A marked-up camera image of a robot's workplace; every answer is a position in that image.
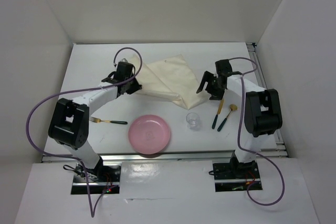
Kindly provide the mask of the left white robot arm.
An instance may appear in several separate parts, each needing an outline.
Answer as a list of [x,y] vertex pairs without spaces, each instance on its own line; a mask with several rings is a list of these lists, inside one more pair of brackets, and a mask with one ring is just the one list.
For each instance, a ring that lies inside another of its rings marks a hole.
[[83,163],[78,169],[91,181],[105,179],[111,169],[103,165],[103,160],[91,147],[89,118],[99,108],[123,94],[133,94],[142,89],[134,77],[135,66],[119,62],[116,71],[102,80],[98,90],[87,92],[71,100],[61,98],[55,106],[48,135],[64,146],[74,157]]

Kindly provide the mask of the gold knife green handle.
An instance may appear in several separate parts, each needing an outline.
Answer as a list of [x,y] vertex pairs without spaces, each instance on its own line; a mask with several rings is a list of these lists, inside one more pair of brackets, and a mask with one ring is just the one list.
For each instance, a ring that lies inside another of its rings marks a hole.
[[224,99],[221,99],[220,103],[219,103],[219,106],[218,106],[218,109],[217,109],[217,113],[214,117],[214,120],[212,122],[212,129],[214,129],[216,127],[216,123],[217,123],[217,120],[218,120],[218,116],[220,115],[221,113],[221,110],[222,110],[222,107],[223,107],[223,104],[224,104]]

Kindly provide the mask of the gold fork green handle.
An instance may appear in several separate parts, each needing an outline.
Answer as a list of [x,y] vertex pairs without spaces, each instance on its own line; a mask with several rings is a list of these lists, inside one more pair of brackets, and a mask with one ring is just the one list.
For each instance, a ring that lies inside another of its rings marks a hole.
[[89,121],[94,122],[94,123],[111,123],[111,124],[120,124],[120,125],[127,125],[127,121],[116,121],[116,120],[102,120],[99,118],[95,117],[90,117]]

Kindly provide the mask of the aluminium side rail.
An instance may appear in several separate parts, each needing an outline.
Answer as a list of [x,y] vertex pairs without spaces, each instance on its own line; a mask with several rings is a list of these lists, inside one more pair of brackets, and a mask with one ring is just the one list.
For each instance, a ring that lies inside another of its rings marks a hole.
[[[247,42],[246,47],[251,60],[253,60],[258,66],[258,70],[255,72],[258,84],[264,88],[268,88],[268,85],[266,84],[266,80],[263,74],[263,70],[261,68],[260,61],[258,59],[257,44],[255,42]],[[288,152],[286,150],[286,146],[283,141],[280,130],[275,131],[274,137],[275,137],[275,143],[277,145],[276,151],[278,152],[278,154],[273,154],[272,156],[288,157]]]

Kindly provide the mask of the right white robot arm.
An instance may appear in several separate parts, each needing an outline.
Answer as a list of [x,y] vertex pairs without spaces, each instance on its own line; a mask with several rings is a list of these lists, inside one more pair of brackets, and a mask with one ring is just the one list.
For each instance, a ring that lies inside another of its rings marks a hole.
[[229,161],[229,173],[235,178],[246,178],[256,168],[256,157],[266,139],[282,127],[279,94],[275,89],[260,87],[234,71],[224,59],[215,62],[216,73],[205,71],[197,93],[205,90],[211,100],[221,100],[229,90],[241,97],[237,148]]

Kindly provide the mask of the gold spoon green handle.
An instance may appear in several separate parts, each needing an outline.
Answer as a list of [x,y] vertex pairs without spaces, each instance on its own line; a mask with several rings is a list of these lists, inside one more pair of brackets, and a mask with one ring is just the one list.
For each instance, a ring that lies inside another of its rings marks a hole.
[[231,105],[229,106],[229,109],[230,109],[229,113],[226,115],[226,117],[223,119],[223,121],[221,122],[221,124],[220,124],[219,127],[217,128],[217,131],[218,131],[218,132],[220,132],[220,131],[222,130],[222,128],[224,127],[225,123],[227,122],[229,116],[230,116],[233,112],[237,111],[238,107],[237,107],[237,105],[235,105],[235,104],[231,104]]

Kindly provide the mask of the clear drinking glass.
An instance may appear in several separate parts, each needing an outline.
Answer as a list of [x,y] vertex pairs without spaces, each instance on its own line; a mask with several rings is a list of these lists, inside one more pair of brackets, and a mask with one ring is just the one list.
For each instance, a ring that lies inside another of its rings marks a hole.
[[186,116],[187,126],[190,130],[198,131],[201,126],[200,117],[197,113],[191,112]]

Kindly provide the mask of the cream cloth placemat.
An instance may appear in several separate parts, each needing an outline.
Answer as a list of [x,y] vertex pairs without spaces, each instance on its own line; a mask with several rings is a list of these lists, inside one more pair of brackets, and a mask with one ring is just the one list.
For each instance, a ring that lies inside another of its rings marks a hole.
[[199,82],[182,55],[143,63],[136,79],[142,85],[138,94],[166,99],[187,110],[208,99],[206,92],[196,92]]

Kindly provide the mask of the aluminium front rail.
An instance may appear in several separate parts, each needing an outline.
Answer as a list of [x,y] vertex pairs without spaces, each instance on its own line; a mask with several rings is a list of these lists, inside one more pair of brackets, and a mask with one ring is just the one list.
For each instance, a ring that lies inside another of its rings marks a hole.
[[[106,162],[123,162],[123,161],[165,161],[165,160],[196,160],[196,159],[221,159],[230,158],[233,151],[211,151],[211,152],[176,152],[163,153],[155,155],[140,155],[140,154],[113,154],[101,155]],[[261,153],[267,157],[287,157],[288,153],[284,145],[277,145],[275,150],[263,150]],[[47,157],[42,158],[42,163],[50,162],[67,162],[71,159],[61,157]]]

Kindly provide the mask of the pink plate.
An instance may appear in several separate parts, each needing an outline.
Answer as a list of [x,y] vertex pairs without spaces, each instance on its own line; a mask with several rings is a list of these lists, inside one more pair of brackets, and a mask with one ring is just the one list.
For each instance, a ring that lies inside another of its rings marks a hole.
[[170,138],[170,126],[157,115],[138,117],[128,130],[128,140],[132,148],[144,155],[161,152],[168,145]]

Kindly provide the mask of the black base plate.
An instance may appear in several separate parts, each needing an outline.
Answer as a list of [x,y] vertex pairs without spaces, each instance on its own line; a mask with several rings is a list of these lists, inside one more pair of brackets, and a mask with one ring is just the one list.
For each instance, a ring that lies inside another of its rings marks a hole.
[[[118,183],[120,181],[121,166],[104,166],[98,174],[94,175],[91,170],[88,170],[88,181],[89,183],[105,184],[111,185],[112,183]],[[75,174],[73,178],[73,183],[85,183],[86,178],[84,170],[79,165],[75,168]]]
[[258,165],[255,163],[251,167],[241,170],[234,170],[229,163],[214,163],[213,169],[208,172],[214,176],[215,180],[230,180],[230,179],[259,179],[260,173]]

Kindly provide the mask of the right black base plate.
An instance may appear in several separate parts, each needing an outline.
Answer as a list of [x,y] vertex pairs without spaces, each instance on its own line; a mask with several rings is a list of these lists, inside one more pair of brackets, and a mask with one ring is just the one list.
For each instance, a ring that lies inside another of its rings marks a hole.
[[213,169],[208,172],[214,176],[215,180],[230,180],[230,179],[259,179],[260,173],[258,165],[255,163],[251,167],[241,170],[234,170],[229,163],[214,163]]

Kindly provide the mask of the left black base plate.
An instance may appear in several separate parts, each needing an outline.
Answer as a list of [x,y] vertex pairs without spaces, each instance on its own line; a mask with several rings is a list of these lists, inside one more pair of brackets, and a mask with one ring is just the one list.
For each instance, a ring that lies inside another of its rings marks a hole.
[[[112,183],[118,183],[120,181],[121,166],[104,166],[98,174],[94,175],[91,170],[88,170],[88,181],[89,183],[105,184],[111,185]],[[85,183],[86,178],[84,170],[79,165],[75,168],[75,174],[73,178],[73,183]]]

